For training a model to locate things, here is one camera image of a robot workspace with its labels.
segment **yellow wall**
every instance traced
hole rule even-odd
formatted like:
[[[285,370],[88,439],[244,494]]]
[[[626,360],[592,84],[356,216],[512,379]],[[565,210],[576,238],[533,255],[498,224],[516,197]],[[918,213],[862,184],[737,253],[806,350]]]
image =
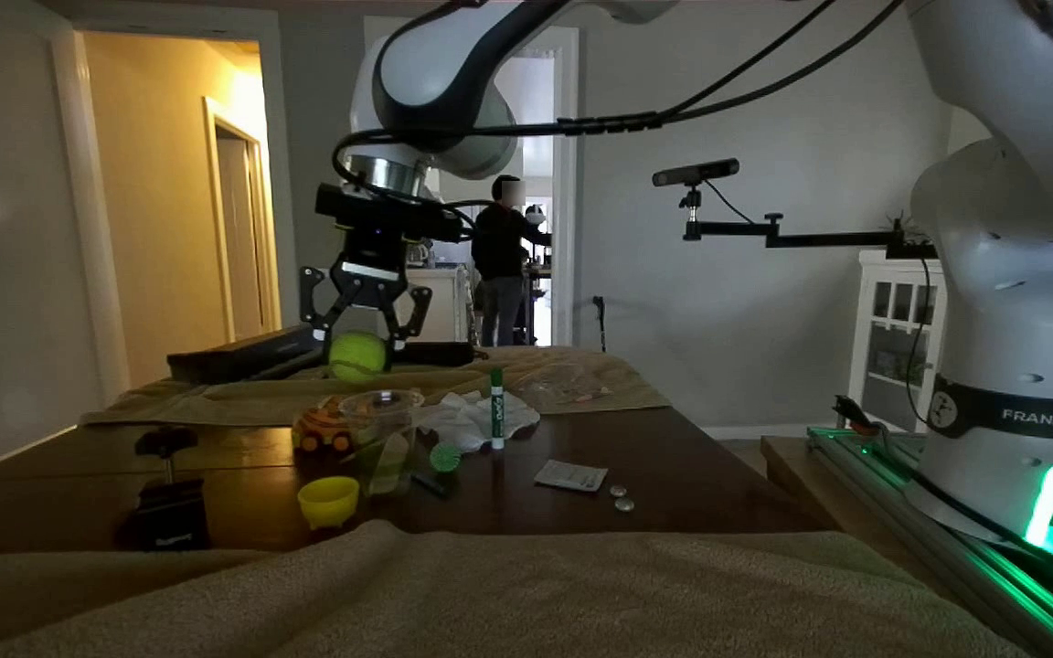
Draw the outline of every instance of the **yellow wall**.
[[[204,97],[266,151],[262,78],[192,38],[88,33],[85,41],[131,384],[139,386],[168,375],[164,355],[225,342]]]

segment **floor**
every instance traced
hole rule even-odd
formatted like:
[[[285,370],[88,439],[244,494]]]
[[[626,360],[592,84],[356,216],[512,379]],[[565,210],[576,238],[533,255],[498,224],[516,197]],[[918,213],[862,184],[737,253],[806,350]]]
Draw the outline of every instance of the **floor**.
[[[758,472],[758,475],[766,478],[766,459],[761,457],[759,452],[759,445],[761,441],[739,439],[739,440],[729,440],[729,441],[718,441],[720,446],[731,451],[735,457],[747,462],[747,466],[753,467],[753,470]]]

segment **door frame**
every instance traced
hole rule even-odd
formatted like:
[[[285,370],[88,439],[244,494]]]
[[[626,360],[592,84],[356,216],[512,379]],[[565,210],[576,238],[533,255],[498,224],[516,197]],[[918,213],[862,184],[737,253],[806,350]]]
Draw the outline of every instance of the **door frame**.
[[[205,148],[210,161],[210,195],[214,205],[214,231],[218,237],[218,277],[222,282],[222,308],[225,312],[225,340],[234,342],[234,291],[231,283],[230,254],[225,251],[225,213],[223,212],[221,171],[218,166],[217,128],[230,131],[251,146],[254,158],[252,201],[259,206],[254,213],[255,253],[266,256],[266,262],[256,258],[255,271],[264,288],[259,288],[259,308],[263,313],[266,332],[281,330],[279,303],[279,272],[276,267],[274,217],[267,203],[266,182],[262,171],[262,139],[250,126],[239,124],[237,118],[217,100],[202,99],[205,117]]]
[[[25,3],[25,0],[11,0]],[[80,221],[88,303],[92,305],[100,359],[100,380],[112,401],[131,386],[128,354],[121,324],[121,296],[116,282],[112,233],[108,228],[100,142],[96,137],[92,80],[82,32],[145,34],[154,37],[258,41],[266,109],[266,142],[271,147],[269,204],[274,219],[273,260],[280,322],[298,317],[298,270],[292,176],[287,153],[287,111],[283,100],[283,58],[279,14],[266,9],[211,7],[196,4],[81,3],[69,17],[55,48],[59,101],[67,133],[76,212]]]
[[[396,29],[412,20],[410,17],[363,17],[363,36],[370,32]],[[579,116],[579,29],[574,26],[544,26],[523,48],[555,53],[556,116]],[[551,344],[572,345],[574,341],[574,305],[576,305],[576,212],[578,207],[579,149],[573,138],[557,137],[555,141],[555,178],[551,193],[559,203],[553,204],[552,278],[551,278]]]

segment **green led light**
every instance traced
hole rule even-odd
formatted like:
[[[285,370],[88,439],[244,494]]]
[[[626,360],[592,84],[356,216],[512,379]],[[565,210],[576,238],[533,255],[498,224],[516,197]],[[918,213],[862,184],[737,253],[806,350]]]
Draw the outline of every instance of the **green led light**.
[[[1031,513],[1031,522],[1027,525],[1027,541],[1042,547],[1046,543],[1046,532],[1050,529],[1050,518],[1053,517],[1053,466],[1042,475],[1039,495],[1035,499],[1035,512]]]

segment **white cloth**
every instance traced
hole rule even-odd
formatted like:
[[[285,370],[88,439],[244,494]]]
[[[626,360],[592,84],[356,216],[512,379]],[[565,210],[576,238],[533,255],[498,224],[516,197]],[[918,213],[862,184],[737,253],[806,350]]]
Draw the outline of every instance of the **white cloth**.
[[[502,434],[506,438],[539,421],[538,412],[521,399],[504,393],[504,401]],[[483,398],[479,392],[469,392],[463,396],[450,393],[438,404],[421,407],[417,413],[418,427],[434,431],[439,440],[457,446],[462,453],[477,453],[481,444],[490,440],[492,425],[490,398]]]

